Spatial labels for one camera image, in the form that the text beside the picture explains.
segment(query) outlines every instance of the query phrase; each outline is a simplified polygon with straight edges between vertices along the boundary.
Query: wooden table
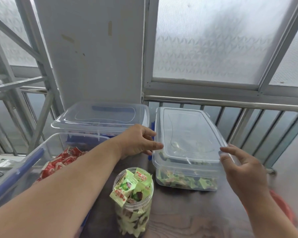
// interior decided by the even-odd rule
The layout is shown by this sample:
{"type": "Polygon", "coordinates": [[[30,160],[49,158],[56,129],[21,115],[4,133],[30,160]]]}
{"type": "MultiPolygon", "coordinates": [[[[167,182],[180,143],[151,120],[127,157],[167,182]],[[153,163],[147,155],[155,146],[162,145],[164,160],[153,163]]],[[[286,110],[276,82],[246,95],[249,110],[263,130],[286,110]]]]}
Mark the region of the wooden table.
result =
{"type": "MultiPolygon", "coordinates": [[[[121,160],[95,201],[81,238],[133,237],[119,234],[114,201],[109,197],[115,177],[130,167],[140,167],[155,175],[155,168],[146,155],[121,160]]],[[[247,214],[225,178],[219,182],[216,192],[170,188],[155,182],[152,199],[145,238],[254,237],[247,214]]]]}

